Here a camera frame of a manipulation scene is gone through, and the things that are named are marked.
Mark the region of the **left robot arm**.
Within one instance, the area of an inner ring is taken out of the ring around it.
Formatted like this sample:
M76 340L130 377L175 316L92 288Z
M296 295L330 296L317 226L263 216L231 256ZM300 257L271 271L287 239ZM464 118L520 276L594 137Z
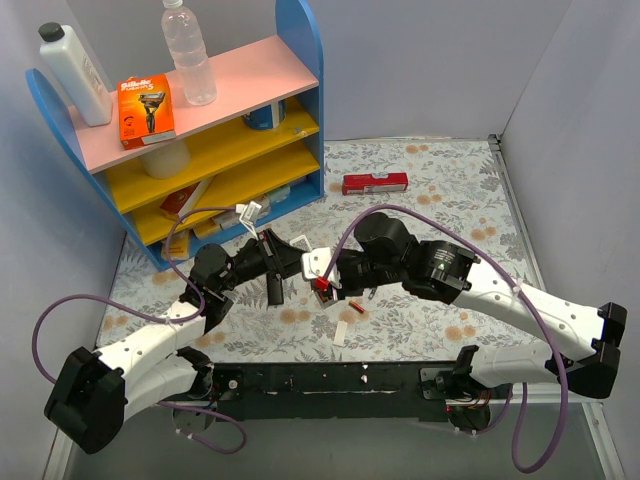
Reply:
M159 322L94 352L80 347L62 367L44 415L87 454L102 450L124 423L175 395L205 398L213 386L210 359L190 342L219 325L233 302L227 292L263 276L270 288L302 269L306 249L266 229L235 254L217 244L194 257L190 285Z

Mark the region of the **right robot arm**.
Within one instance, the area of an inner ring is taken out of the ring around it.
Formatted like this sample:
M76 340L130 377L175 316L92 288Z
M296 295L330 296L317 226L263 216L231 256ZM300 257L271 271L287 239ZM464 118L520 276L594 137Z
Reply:
M336 296L400 284L411 295L488 315L535 336L516 347L466 346L455 364L426 379L453 398L515 383L557 383L593 399L611 395L621 359L627 311L572 303L517 283L471 248L419 240L382 212L362 215L353 228L359 249L338 246L324 272Z

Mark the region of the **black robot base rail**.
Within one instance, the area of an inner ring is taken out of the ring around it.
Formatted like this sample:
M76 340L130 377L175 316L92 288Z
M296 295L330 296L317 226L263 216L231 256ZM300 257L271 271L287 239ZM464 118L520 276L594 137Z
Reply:
M447 390L453 362L223 363L197 380L187 402L238 421L413 419L481 430L507 386Z

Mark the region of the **white air conditioner remote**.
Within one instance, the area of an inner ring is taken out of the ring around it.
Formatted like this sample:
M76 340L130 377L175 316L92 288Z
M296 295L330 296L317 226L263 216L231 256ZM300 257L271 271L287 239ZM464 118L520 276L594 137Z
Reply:
M289 244L304 250L305 253L311 252L313 249L316 249L311 246L311 243L305 235L295 237L289 242ZM337 293L339 288L336 289L328 286L322 287L321 289L315 289L311 285L310 287L322 308L327 308L338 301Z

